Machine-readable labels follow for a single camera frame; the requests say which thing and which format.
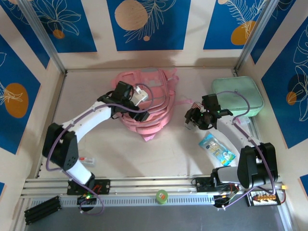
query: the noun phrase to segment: white line drawing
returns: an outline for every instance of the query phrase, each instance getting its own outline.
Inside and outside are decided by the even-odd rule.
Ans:
[[[127,30],[125,37],[128,37],[125,43],[132,41],[133,39],[143,39],[144,41],[149,41],[152,34],[155,33],[156,30],[159,30],[160,25],[163,25],[165,20],[163,16],[163,12],[168,11],[170,8],[174,6],[177,0],[125,0],[123,1],[115,11],[115,17],[117,23],[121,28],[126,28],[122,26],[121,21],[125,20],[125,18],[120,18],[121,15],[117,13],[123,12],[127,9],[128,6],[131,6],[134,9],[133,12],[129,12],[133,14],[127,15],[128,19],[134,20],[128,21],[129,23],[133,23],[132,26],[137,26],[138,29]]]
[[[227,0],[219,3],[229,6],[229,11],[232,17],[236,18],[238,24],[245,28],[245,37],[248,38],[252,31],[252,22],[261,13],[267,0],[260,0],[257,3],[255,0],[252,7],[248,7],[246,0]]]
[[[308,120],[308,25],[298,40],[293,62],[298,83],[288,93],[287,102],[290,105],[299,103],[299,121],[304,122]]]
[[[277,16],[278,16],[278,12],[279,11],[287,11],[291,5],[292,5],[292,2],[294,0],[280,0],[274,10],[274,12],[272,13],[272,16],[277,19]]]
[[[23,14],[19,15],[20,9],[17,5],[8,0],[2,0],[2,2],[5,3],[14,17],[28,24]],[[74,23],[81,19],[81,15],[67,10],[66,0],[32,0],[30,3],[40,21],[49,28],[57,39],[63,39],[65,37],[64,32],[79,35],[79,29]]]
[[[6,55],[6,53],[0,52],[0,67],[4,64]],[[0,105],[2,105],[5,101],[9,102],[10,100],[22,102],[23,100],[20,99],[22,95],[22,93],[14,94],[10,92],[0,82]]]

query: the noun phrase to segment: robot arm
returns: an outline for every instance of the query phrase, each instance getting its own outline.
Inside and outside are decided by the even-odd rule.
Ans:
[[[101,96],[92,107],[74,119],[62,125],[51,124],[48,127],[43,147],[43,156],[48,158],[50,152],[52,152],[50,160],[53,163],[89,188],[94,186],[95,176],[78,159],[77,144],[82,137],[114,114],[126,113],[126,108],[135,111],[128,114],[136,121],[142,122],[149,116],[147,111],[140,111],[138,107],[140,102],[148,98],[148,94],[138,86],[133,88],[131,85],[120,81],[116,89],[110,93],[111,96],[110,94]],[[52,150],[52,146],[59,137],[60,140]]]
[[[238,167],[215,168],[211,174],[214,187],[224,183],[239,183],[244,188],[253,188],[270,183],[257,147],[261,150],[274,181],[278,180],[275,148],[270,143],[260,143],[259,140],[249,137],[243,128],[234,120],[228,109],[222,110],[215,94],[202,97],[202,103],[194,104],[186,113],[185,124],[208,130],[214,127],[222,132],[240,153]]]

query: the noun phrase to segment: wall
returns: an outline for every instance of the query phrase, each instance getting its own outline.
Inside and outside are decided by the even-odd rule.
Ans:
[[[20,70],[20,66],[23,65],[23,62],[27,71],[35,77],[31,80],[27,79],[26,81],[39,87],[37,95],[36,92],[31,92],[33,91],[33,88],[27,89],[29,104],[26,115],[29,113],[29,117],[26,120],[25,129],[22,129],[21,131],[23,135],[20,143],[18,143],[17,151],[12,151],[10,148],[0,148],[0,182],[5,184],[0,196],[0,223],[1,230],[8,230],[12,221],[14,208],[18,198],[20,197],[25,179],[30,173],[34,159],[39,156],[38,151],[42,146],[41,136],[45,127],[46,118],[50,113],[50,105],[53,99],[55,88],[59,81],[60,73],[51,61],[49,62],[48,66],[46,66],[47,69],[45,68],[37,54],[31,50],[28,43],[24,40],[22,35],[18,32],[17,28],[14,26],[10,18],[1,7],[0,18],[1,38],[3,37],[3,39],[12,48],[13,52],[19,56],[15,58],[15,60],[19,63],[16,63],[15,66],[10,64],[10,72],[3,72],[3,67],[7,64],[7,61],[9,61],[10,58],[7,55],[7,59],[0,69],[0,80],[2,82],[6,80],[16,81],[16,79],[19,78],[19,76],[16,76],[16,70]],[[4,42],[0,43],[0,50],[4,49],[4,44]],[[23,76],[25,73],[19,74],[21,75],[20,80],[27,77]],[[31,110],[31,108],[29,108],[31,103],[30,96],[33,93],[35,94],[34,104]],[[4,117],[9,118],[9,116],[12,115],[12,112],[9,112],[10,103],[6,104],[7,99],[4,101],[5,103],[0,105],[2,120]],[[18,118],[18,115],[15,115],[14,122],[11,125],[13,127],[16,125],[18,128],[19,120],[20,119]],[[3,127],[1,127],[1,147],[5,146],[5,143],[3,143],[3,139],[5,139],[5,137],[3,137],[4,132],[5,131]],[[16,134],[16,132],[11,131],[11,138],[15,138],[15,136],[17,136]]]
[[[288,190],[286,191],[287,202],[288,205],[291,207],[301,230],[308,230],[308,197],[299,179],[300,176],[308,174],[308,168],[305,161],[307,158],[308,140],[304,140],[294,146],[286,142],[287,139],[285,140],[285,137],[287,136],[285,133],[283,135],[281,130],[282,126],[279,125],[276,116],[299,116],[298,107],[295,107],[296,105],[298,105],[298,103],[294,104],[294,106],[290,106],[287,104],[286,99],[288,87],[285,86],[285,89],[282,90],[282,93],[284,94],[283,106],[289,108],[289,110],[283,110],[281,108],[278,111],[276,109],[276,111],[274,111],[275,104],[271,105],[271,102],[273,103],[273,101],[270,102],[267,92],[265,91],[265,88],[261,81],[261,78],[271,68],[276,58],[278,56],[281,57],[280,53],[307,17],[307,1],[296,0],[293,7],[290,9],[289,13],[282,22],[281,26],[278,28],[277,32],[273,36],[272,40],[269,42],[263,54],[260,56],[257,63],[254,64],[252,58],[250,57],[239,72],[240,75],[251,76],[255,80],[265,100],[264,109],[256,116],[257,127],[261,134],[262,140],[266,142],[271,142],[275,146],[278,171],[280,176],[282,177],[283,182],[288,186]],[[289,52],[290,61],[281,62],[279,65],[279,68],[284,73],[288,72],[287,66],[293,64],[294,49],[291,49]],[[281,75],[278,71],[276,74],[273,73],[272,77],[280,79],[281,82],[284,82],[286,78],[290,79],[289,75]],[[272,86],[267,86],[267,91],[269,91],[270,88],[275,89],[279,85],[280,82],[278,80],[276,81],[276,84],[272,84]],[[276,95],[280,95],[280,93],[280,90],[276,91]],[[293,126],[295,126],[295,124],[297,123],[298,121],[296,122],[292,120],[289,120],[289,122],[287,123],[289,128],[293,128],[291,132],[292,136],[297,136],[300,133],[301,129],[307,127],[306,121],[302,122],[302,128],[295,129]]]
[[[27,38],[11,1],[0,4]],[[234,66],[265,2],[30,1],[67,69]]]

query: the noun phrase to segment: white table surface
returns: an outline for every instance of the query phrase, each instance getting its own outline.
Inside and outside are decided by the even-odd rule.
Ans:
[[[66,122],[88,109],[96,99],[111,89],[111,80],[124,70],[69,72],[55,115],[56,123]],[[178,68],[180,77],[176,88],[177,100],[201,101],[211,93],[211,83],[216,78],[232,77],[230,69]],[[99,124],[78,144],[79,156],[94,157],[95,167],[88,169],[96,177],[167,177],[209,175],[220,162],[198,146],[209,131],[189,131],[184,126],[185,113],[190,104],[175,106],[169,124],[153,140],[145,142],[118,120]],[[239,154],[229,140],[215,129],[210,130],[237,157]],[[61,172],[47,172],[45,158],[40,178],[65,178]]]

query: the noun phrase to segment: purple cable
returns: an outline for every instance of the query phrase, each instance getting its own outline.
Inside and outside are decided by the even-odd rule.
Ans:
[[[122,108],[122,109],[124,109],[124,110],[130,111],[130,112],[135,112],[135,113],[146,112],[146,111],[152,106],[152,104],[153,104],[153,102],[154,102],[154,95],[153,95],[153,92],[152,92],[151,88],[149,88],[147,85],[145,85],[145,84],[143,84],[143,83],[138,83],[138,84],[136,84],[136,86],[138,86],[138,85],[145,86],[145,87],[150,91],[150,93],[151,93],[152,101],[151,101],[151,104],[150,104],[150,106],[149,106],[148,108],[143,109],[143,110],[133,110],[133,109],[129,109],[129,108],[124,107],[124,106],[122,106],[122,105],[120,105],[120,104],[117,104],[117,103],[107,103],[107,104],[103,104],[103,105],[97,106],[97,107],[95,107],[94,109],[89,110],[89,111],[87,111],[86,113],[82,114],[80,117],[78,117],[76,120],[74,120],[72,124],[68,125],[68,126],[60,133],[60,135],[56,138],[56,140],[55,140],[54,143],[52,144],[51,149],[50,149],[50,151],[49,151],[49,153],[48,153],[48,156],[47,156],[47,161],[46,161],[46,169],[47,169],[47,171],[62,170],[60,167],[57,167],[57,168],[49,168],[50,158],[51,158],[51,156],[52,156],[52,153],[53,153],[53,151],[54,151],[54,149],[55,149],[57,143],[59,142],[59,140],[61,139],[61,137],[62,137],[71,127],[73,127],[76,123],[78,123],[78,122],[79,122],[80,120],[82,120],[83,118],[87,117],[87,116],[88,116],[89,114],[91,114],[92,112],[95,112],[95,111],[98,110],[98,109],[101,109],[101,108],[104,108],[104,107],[109,107],[109,106],[119,107],[119,108]],[[85,186],[85,185],[81,184],[80,182],[78,182],[77,180],[75,180],[75,179],[74,179],[70,174],[68,174],[67,172],[64,171],[64,173],[65,173],[69,178],[72,178],[73,181],[74,181],[76,184],[78,184],[78,185],[80,185],[81,187],[83,187],[85,190],[87,190],[88,192],[90,192],[91,194],[93,194],[94,196],[96,196],[96,197],[101,201],[101,203],[102,203],[102,209],[101,209],[101,211],[100,211],[99,213],[93,213],[93,214],[92,214],[92,213],[91,213],[91,214],[85,213],[85,214],[94,215],[94,216],[102,214],[103,211],[104,211],[104,204],[103,204],[103,200],[98,196],[98,194],[95,193],[92,189],[88,188],[87,186]]]
[[[271,174],[271,172],[270,172],[270,168],[269,168],[269,165],[268,165],[268,163],[266,162],[266,160],[265,160],[265,157],[264,157],[264,155],[263,155],[263,153],[262,153],[262,151],[260,150],[260,148],[258,147],[258,145],[256,144],[256,142],[240,127],[240,126],[238,126],[237,125],[237,123],[236,123],[236,119],[238,118],[238,117],[241,117],[241,116],[244,116],[244,115],[246,115],[246,114],[248,114],[248,112],[250,111],[250,104],[249,104],[249,102],[248,102],[248,100],[242,95],[242,94],[240,94],[240,93],[238,93],[238,92],[235,92],[235,91],[231,91],[231,90],[225,90],[225,91],[222,91],[222,92],[219,92],[219,93],[217,93],[216,95],[219,95],[219,94],[223,94],[223,93],[233,93],[233,94],[236,94],[236,95],[239,95],[239,96],[241,96],[244,100],[245,100],[245,102],[247,103],[247,111],[245,112],[245,113],[243,113],[243,114],[240,114],[240,115],[237,115],[237,116],[235,116],[234,118],[233,118],[233,120],[232,120],[232,123],[234,124],[234,126],[255,146],[255,148],[257,149],[257,151],[258,151],[258,153],[259,153],[259,155],[260,155],[260,157],[261,157],[261,159],[262,159],[262,162],[263,162],[263,164],[264,164],[264,167],[265,167],[265,169],[266,169],[266,172],[267,172],[267,174],[268,174],[268,176],[269,176],[269,179],[270,179],[270,184],[271,184],[271,186],[272,186],[272,191],[270,192],[270,191],[268,191],[268,190],[265,190],[264,188],[262,188],[262,187],[258,187],[258,188],[260,188],[260,189],[262,189],[262,190],[265,190],[265,191],[267,191],[269,194],[272,194],[272,195],[274,195],[275,193],[276,193],[276,189],[275,189],[275,183],[274,183],[274,178],[273,178],[273,176],[272,176],[272,174]],[[235,201],[233,201],[232,203],[230,203],[230,204],[228,204],[227,206],[225,206],[224,208],[219,208],[219,209],[226,209],[227,207],[229,207],[229,206],[231,206],[232,204],[234,204],[235,202],[237,202],[237,201],[239,201],[240,199],[242,199],[244,196],[246,196],[248,193],[250,193],[252,190],[254,190],[255,188],[252,188],[252,189],[250,189],[250,190],[248,190],[248,191],[246,191],[242,196],[240,196],[239,198],[237,198]]]

